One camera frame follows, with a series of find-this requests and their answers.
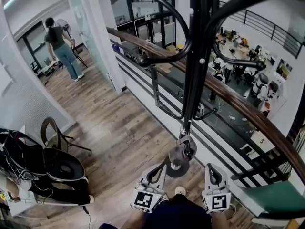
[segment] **gray t-shirt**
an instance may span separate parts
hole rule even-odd
[[[46,42],[49,42],[52,47],[53,47],[53,50],[59,48],[60,46],[62,46],[63,44],[65,44],[65,41],[62,37],[62,33],[63,33],[63,27],[61,26],[55,26],[53,27],[53,30],[55,30],[55,34],[56,34],[56,37],[57,37],[57,42],[53,42],[49,36],[49,33],[47,33],[45,36],[44,36],[44,40]]]

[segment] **wooden floor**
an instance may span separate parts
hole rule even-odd
[[[89,191],[95,196],[95,202],[87,205],[90,228],[97,229],[104,222],[120,227],[131,211],[132,189],[140,174],[161,162],[175,140],[130,92],[118,95],[90,58],[84,53],[82,57],[89,66],[83,79],[75,83],[65,69],[59,69],[46,87],[78,123],[69,135],[93,150],[92,156],[76,148],[69,150],[83,163]],[[187,197],[201,205],[203,178],[204,168],[193,160],[185,176],[167,178],[165,190],[171,197],[176,186],[183,185],[189,191]],[[230,220],[230,228],[264,228],[252,224],[251,214],[233,202],[237,213]],[[38,205],[27,214],[50,219],[14,220],[40,229],[82,229],[89,223],[81,207]]]

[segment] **wooden handrail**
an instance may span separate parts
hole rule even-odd
[[[164,48],[125,32],[108,27],[107,31],[109,34],[131,42],[138,47],[145,49],[147,52],[157,56],[162,57],[173,55]],[[172,65],[185,72],[186,60],[182,59],[172,63]],[[240,94],[228,87],[226,84],[217,80],[215,77],[207,75],[204,86],[215,92],[245,118],[247,118],[256,128],[258,128],[270,140],[270,142],[286,156],[292,168],[296,171],[305,185],[305,164],[303,160],[284,137],[284,135],[275,127],[273,123],[271,123],[271,121],[269,121],[261,112],[259,112],[257,108],[246,101]]]

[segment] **ponytail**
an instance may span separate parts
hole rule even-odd
[[[53,18],[47,18],[46,19],[46,27],[48,27],[48,35],[52,42],[57,42],[57,36],[55,33],[54,28],[52,27],[54,25],[54,19]]]

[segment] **blue jeans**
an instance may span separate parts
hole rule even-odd
[[[63,44],[54,50],[56,57],[62,62],[72,79],[76,80],[82,74],[81,67],[77,63],[77,59],[68,44]]]

